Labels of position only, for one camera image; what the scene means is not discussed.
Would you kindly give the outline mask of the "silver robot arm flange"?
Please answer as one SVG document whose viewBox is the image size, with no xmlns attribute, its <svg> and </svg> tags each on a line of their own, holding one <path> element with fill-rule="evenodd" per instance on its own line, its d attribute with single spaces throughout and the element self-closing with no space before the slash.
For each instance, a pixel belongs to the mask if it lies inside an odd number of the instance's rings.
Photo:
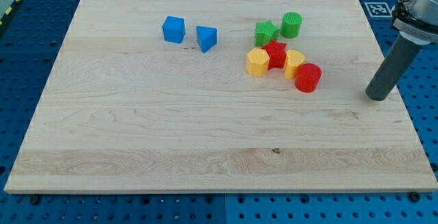
<svg viewBox="0 0 438 224">
<path fill-rule="evenodd" d="M 417 45 L 437 43 L 437 0 L 397 0 L 391 25 Z"/>
</svg>

